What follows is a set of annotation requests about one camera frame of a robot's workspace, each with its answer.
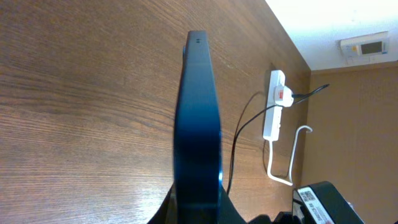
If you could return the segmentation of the white power strip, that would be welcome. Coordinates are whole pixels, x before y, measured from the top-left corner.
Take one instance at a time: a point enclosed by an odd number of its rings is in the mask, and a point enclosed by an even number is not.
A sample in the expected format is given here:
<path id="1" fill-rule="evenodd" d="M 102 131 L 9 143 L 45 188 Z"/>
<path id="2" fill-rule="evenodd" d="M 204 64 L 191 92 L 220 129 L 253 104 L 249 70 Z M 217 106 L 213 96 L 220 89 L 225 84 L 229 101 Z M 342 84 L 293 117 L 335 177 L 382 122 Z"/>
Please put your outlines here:
<path id="1" fill-rule="evenodd" d="M 264 119 L 263 138 L 267 141 L 277 141 L 279 138 L 282 107 L 275 102 L 278 86 L 285 85 L 285 75 L 282 70 L 271 71 L 267 95 L 266 113 Z"/>

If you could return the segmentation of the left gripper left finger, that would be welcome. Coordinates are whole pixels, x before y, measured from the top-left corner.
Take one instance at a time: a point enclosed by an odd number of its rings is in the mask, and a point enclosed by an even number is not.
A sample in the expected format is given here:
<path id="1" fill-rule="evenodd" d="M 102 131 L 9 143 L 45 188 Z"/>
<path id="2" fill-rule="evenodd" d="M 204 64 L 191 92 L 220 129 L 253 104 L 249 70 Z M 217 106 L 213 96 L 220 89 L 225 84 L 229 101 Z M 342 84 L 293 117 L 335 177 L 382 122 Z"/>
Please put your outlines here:
<path id="1" fill-rule="evenodd" d="M 148 224 L 176 224 L 176 189 L 172 184 L 162 204 Z"/>

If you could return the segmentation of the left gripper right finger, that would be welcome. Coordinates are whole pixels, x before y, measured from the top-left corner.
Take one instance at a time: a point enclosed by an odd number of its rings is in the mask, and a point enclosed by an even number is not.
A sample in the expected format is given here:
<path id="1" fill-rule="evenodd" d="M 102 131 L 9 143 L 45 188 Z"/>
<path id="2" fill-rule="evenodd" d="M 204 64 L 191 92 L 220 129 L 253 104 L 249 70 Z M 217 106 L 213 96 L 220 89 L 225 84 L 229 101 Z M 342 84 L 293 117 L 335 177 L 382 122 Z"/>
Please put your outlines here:
<path id="1" fill-rule="evenodd" d="M 220 188 L 219 206 L 218 224 L 246 224 L 246 221 L 234 207 L 223 186 Z"/>

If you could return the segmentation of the white wall thermostat panel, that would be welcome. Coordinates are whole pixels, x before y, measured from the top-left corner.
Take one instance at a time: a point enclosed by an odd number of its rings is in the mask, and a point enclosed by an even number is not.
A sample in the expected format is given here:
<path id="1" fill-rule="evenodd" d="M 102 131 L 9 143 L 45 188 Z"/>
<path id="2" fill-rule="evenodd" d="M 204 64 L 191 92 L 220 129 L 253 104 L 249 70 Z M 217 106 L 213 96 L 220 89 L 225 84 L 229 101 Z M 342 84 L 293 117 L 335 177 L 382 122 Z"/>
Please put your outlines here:
<path id="1" fill-rule="evenodd" d="M 387 54 L 389 33 L 384 31 L 343 39 L 340 40 L 340 49 L 346 58 Z"/>

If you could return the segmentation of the white USB charger plug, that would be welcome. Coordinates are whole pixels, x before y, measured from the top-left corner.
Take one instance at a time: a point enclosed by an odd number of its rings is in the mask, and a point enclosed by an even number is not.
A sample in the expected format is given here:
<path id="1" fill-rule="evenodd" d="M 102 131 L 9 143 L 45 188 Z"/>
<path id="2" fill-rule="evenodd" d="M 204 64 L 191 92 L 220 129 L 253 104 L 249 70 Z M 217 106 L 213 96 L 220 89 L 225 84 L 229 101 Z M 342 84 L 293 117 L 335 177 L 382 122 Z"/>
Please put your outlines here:
<path id="1" fill-rule="evenodd" d="M 278 85 L 274 90 L 274 102 L 276 105 L 291 107 L 294 102 L 292 90 L 283 85 Z"/>

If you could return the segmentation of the blue Samsung Galaxy smartphone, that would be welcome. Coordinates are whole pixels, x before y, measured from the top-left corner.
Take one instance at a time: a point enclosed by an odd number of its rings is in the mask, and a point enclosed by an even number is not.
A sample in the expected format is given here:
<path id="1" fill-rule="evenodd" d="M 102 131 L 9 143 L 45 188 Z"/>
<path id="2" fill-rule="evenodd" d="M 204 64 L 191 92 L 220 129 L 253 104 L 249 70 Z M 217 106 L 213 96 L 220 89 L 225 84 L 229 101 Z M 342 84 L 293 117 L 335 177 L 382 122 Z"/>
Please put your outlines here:
<path id="1" fill-rule="evenodd" d="M 174 120 L 178 223 L 217 223 L 223 178 L 221 121 L 207 33 L 188 32 Z"/>

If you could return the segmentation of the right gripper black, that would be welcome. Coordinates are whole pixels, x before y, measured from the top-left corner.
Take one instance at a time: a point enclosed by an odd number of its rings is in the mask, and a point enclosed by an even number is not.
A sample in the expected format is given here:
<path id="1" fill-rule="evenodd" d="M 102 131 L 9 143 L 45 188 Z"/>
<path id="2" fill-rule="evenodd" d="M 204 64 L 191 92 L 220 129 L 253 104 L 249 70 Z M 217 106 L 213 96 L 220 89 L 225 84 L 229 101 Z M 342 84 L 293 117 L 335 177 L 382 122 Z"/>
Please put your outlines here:
<path id="1" fill-rule="evenodd" d="M 274 220 L 259 215 L 250 224 L 364 224 L 353 206 L 329 181 L 292 191 L 292 209 L 279 212 Z"/>

